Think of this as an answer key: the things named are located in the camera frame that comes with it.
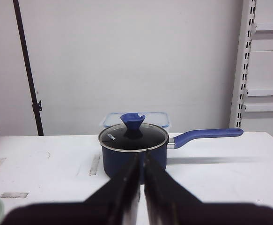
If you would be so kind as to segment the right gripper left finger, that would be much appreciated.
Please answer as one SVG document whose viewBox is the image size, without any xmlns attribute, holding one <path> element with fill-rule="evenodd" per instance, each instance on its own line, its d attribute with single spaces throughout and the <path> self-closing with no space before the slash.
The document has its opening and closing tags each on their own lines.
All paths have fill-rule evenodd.
<svg viewBox="0 0 273 225">
<path fill-rule="evenodd" d="M 134 154 L 83 202 L 38 203 L 10 211 L 3 225 L 134 225 L 140 199 L 140 163 Z"/>
</svg>

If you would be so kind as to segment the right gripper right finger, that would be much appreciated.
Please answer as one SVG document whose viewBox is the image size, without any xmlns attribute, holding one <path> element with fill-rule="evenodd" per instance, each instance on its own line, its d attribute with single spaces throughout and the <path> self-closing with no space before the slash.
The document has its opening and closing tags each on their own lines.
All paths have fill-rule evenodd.
<svg viewBox="0 0 273 225">
<path fill-rule="evenodd" d="M 146 152 L 144 192 L 152 225 L 273 225 L 273 208 L 252 203 L 204 203 Z"/>
</svg>

